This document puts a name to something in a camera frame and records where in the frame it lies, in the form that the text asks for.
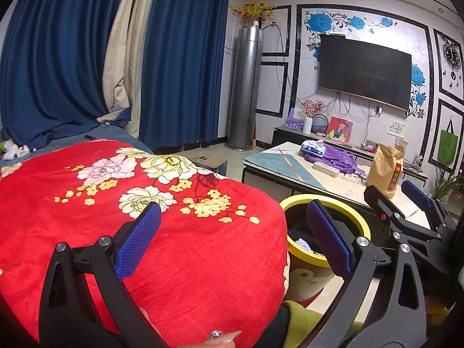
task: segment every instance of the television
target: television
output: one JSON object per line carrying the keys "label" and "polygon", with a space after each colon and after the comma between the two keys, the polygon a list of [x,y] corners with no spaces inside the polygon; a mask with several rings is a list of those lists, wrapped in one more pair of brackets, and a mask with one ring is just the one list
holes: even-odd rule
{"label": "television", "polygon": [[321,35],[319,87],[407,111],[411,55],[377,44]]}

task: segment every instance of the fingernail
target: fingernail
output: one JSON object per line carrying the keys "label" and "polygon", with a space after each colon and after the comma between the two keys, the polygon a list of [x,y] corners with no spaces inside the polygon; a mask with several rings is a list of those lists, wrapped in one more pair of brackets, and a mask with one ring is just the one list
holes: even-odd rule
{"label": "fingernail", "polygon": [[208,340],[205,342],[205,344],[227,344],[230,343],[232,340],[234,340],[238,335],[240,335],[242,331],[235,331],[235,332],[230,332],[230,333],[225,333],[224,335],[221,335],[215,339]]}

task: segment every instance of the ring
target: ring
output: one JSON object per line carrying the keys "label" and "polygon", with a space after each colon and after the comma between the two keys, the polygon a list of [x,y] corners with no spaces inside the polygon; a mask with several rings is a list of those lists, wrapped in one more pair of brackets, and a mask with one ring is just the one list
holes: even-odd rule
{"label": "ring", "polygon": [[211,331],[211,332],[208,334],[208,340],[216,339],[217,337],[220,337],[222,334],[223,334],[223,332],[220,331],[220,330]]}

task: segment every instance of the pink flower print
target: pink flower print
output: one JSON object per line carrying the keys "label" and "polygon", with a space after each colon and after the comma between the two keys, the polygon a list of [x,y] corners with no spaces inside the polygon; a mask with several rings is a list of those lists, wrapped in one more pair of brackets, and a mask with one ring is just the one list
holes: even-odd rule
{"label": "pink flower print", "polygon": [[124,154],[118,154],[110,159],[103,158],[93,164],[93,166],[85,167],[77,177],[85,179],[84,186],[90,184],[100,184],[110,178],[133,177],[133,170],[137,166],[135,158],[126,158]]}

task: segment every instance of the green tote bag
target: green tote bag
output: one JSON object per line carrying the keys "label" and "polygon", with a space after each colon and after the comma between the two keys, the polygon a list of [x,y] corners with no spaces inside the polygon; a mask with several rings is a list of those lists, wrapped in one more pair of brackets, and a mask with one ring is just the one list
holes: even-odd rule
{"label": "green tote bag", "polygon": [[453,122],[450,119],[448,128],[441,130],[440,133],[440,145],[438,147],[438,160],[445,164],[450,165],[454,161],[456,155],[456,147],[458,146],[458,137],[453,131]]}

